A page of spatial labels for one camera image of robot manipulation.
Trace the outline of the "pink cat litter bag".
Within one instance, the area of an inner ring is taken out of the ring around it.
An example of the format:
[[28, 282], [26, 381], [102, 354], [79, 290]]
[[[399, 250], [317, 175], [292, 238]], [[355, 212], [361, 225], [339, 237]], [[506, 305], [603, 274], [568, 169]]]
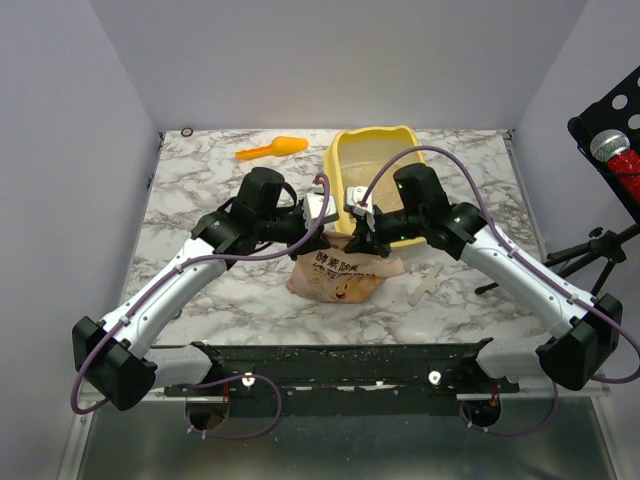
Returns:
[[351, 236], [327, 232], [329, 247], [300, 255], [294, 262], [287, 290], [303, 298], [354, 304], [367, 300], [387, 279], [404, 274], [400, 258], [346, 253]]

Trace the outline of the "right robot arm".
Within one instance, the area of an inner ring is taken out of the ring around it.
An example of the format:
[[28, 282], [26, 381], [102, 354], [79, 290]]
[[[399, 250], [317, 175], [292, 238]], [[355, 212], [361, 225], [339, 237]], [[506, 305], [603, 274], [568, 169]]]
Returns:
[[356, 220], [347, 252], [386, 257], [392, 243], [422, 237], [490, 277], [544, 326], [544, 334], [535, 337], [489, 341], [461, 365], [462, 384], [480, 392], [496, 379], [546, 375], [568, 390], [581, 390], [617, 346], [617, 331], [601, 317], [619, 323], [621, 303], [566, 282], [491, 227], [476, 206], [450, 203], [432, 168], [410, 164], [393, 179], [403, 207], [388, 213], [374, 205], [365, 187], [346, 188], [344, 209]]

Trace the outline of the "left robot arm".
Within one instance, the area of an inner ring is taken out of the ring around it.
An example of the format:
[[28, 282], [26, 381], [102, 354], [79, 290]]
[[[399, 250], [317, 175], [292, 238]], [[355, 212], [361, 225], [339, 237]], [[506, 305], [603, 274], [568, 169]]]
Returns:
[[291, 192], [275, 170], [255, 167], [237, 194], [202, 216], [170, 262], [132, 298], [98, 321], [83, 317], [72, 329], [77, 377], [71, 408], [79, 405], [82, 382], [120, 411], [138, 404], [157, 388], [186, 386], [201, 395], [214, 393], [222, 380], [213, 353], [199, 343], [152, 349], [159, 334], [208, 284], [238, 262], [295, 256], [322, 242], [325, 223], [336, 218], [326, 174], [293, 205], [278, 204]]

